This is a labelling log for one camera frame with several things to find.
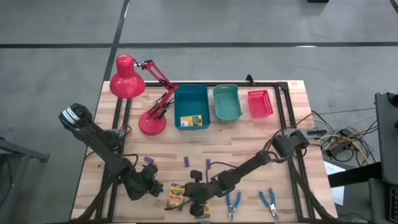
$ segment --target lamp base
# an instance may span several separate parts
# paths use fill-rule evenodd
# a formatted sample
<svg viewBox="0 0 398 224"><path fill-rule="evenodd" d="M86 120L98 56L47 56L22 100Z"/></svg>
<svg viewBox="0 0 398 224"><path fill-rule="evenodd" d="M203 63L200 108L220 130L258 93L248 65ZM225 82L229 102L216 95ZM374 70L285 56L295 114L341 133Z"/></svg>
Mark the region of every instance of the lamp base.
<svg viewBox="0 0 398 224"><path fill-rule="evenodd" d="M139 117L139 128L144 134L156 135L160 134L166 127L166 117L154 118L149 116L148 111Z"/></svg>

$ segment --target wooden table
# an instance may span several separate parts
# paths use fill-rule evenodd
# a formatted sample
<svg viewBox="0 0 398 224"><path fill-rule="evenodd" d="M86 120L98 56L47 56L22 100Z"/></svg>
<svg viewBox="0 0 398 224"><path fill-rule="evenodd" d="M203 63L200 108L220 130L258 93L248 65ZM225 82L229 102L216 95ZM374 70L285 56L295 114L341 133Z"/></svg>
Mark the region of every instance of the wooden table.
<svg viewBox="0 0 398 224"><path fill-rule="evenodd" d="M307 93L303 81L288 81L290 97L294 107L296 121L311 113ZM252 118L248 107L247 91L268 90L274 114L267 118ZM264 143L280 129L280 119L275 99L275 91L268 87L239 87L239 99L242 117L235 123L220 123L213 106L212 87L208 88L210 102L211 124L207 129L194 131L179 131L174 126L174 108L170 105L165 116L167 118L166 129L157 136L147 136L138 127L140 115L152 107L153 101L164 93L163 87L147 87L145 92L133 99L130 110L129 125L132 133L126 137L125 154L136 153L140 156L137 169L141 170L144 156L153 158L159 168L156 179L163 183L164 191L155 198L149 194L140 200L131 201L127 196L123 185L119 186L118 196L114 211L114 222L197 222L189 214L189 206L183 211L165 211L168 191L171 183L185 184L193 181L190 171L200 170L204 173L206 159L222 161L233 165L240 165L260 150ZM95 122L103 129L111 128L114 116L114 108L117 98L109 90L109 82L105 82L99 99ZM286 102L283 101L286 120ZM124 106L119 123L123 118ZM309 117L299 128L313 128L312 117ZM183 158L189 157L190 167L184 167ZM304 157L310 188L316 198L326 210L336 217L335 204L331 196L331 190L326 175L322 155L318 147L308 147ZM80 184L73 206L72 218L78 217L94 199L98 193L103 175L104 162L92 154L86 159L81 173ZM209 170L209 176L229 169L219 164L213 165ZM269 198L268 188L272 187L276 196L276 207L280 222L297 221L295 213L292 189L290 184L287 163L267 164L242 178L236 189L242 191L242 199L239 208L235 212L236 222L273 222L268 208L261 202L258 191L263 190ZM234 201L236 190L231 193ZM305 198L300 190L302 207L307 214ZM226 199L214 197L210 200L210 222L228 222L228 209Z"/></svg>

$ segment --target blue pliers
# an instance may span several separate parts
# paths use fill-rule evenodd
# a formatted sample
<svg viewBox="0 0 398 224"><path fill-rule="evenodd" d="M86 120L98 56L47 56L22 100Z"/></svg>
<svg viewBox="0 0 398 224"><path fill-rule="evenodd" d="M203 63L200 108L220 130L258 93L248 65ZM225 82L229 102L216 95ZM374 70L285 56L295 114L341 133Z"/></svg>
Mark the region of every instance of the blue pliers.
<svg viewBox="0 0 398 224"><path fill-rule="evenodd" d="M241 194L242 194L242 192L239 191L238 195L236 196L234 205L231 205L231 198L229 196L229 193L226 195L226 205L228 206L228 220L229 221L234 220L235 209L238 207L239 202L241 201Z"/></svg>
<svg viewBox="0 0 398 224"><path fill-rule="evenodd" d="M266 207L271 211L272 217L274 217L275 220L278 220L278 211L275 208L275 194L272 188L269 189L269 194L271 195L271 204L267 201L266 196L264 196L262 191L259 191L259 194L262 202L264 202Z"/></svg>

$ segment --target concrete floor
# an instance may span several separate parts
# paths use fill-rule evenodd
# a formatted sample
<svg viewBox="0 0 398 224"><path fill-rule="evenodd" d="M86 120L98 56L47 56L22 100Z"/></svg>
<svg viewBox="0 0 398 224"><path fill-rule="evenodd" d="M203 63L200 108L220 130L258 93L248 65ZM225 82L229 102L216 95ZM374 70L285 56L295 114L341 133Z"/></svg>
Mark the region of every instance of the concrete floor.
<svg viewBox="0 0 398 224"><path fill-rule="evenodd" d="M3 0L0 44L111 44L122 4ZM139 0L129 5L120 42L398 41L397 21L388 0ZM0 136L51 153L48 164L30 165L14 223L68 220L85 146L57 116L74 102L95 112L109 52L0 49ZM376 92L397 92L397 47L118 49L117 54L121 52L154 59L171 80L242 80L249 73L258 80L305 80L311 106L319 113L370 108ZM374 113L324 118L340 128ZM354 127L365 129L374 120ZM377 134L365 139L379 160Z"/></svg>

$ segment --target red desk lamp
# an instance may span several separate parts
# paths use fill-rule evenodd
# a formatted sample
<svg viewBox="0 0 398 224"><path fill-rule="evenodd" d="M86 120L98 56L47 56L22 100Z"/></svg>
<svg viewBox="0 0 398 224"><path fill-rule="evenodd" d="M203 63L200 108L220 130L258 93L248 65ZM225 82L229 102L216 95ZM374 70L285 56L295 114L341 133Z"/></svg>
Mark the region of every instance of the red desk lamp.
<svg viewBox="0 0 398 224"><path fill-rule="evenodd" d="M129 54L121 54L116 59L117 73L111 79L111 92L120 98L134 98L141 95L145 90L145 83L141 76L134 70L134 67L141 67L147 70L167 90L155 105L139 118L141 131L148 135L160 134L166 127L166 107L170 104L168 99L178 88L177 84L170 80L157 68L152 60L138 63ZM154 68L161 78L152 70Z"/></svg>

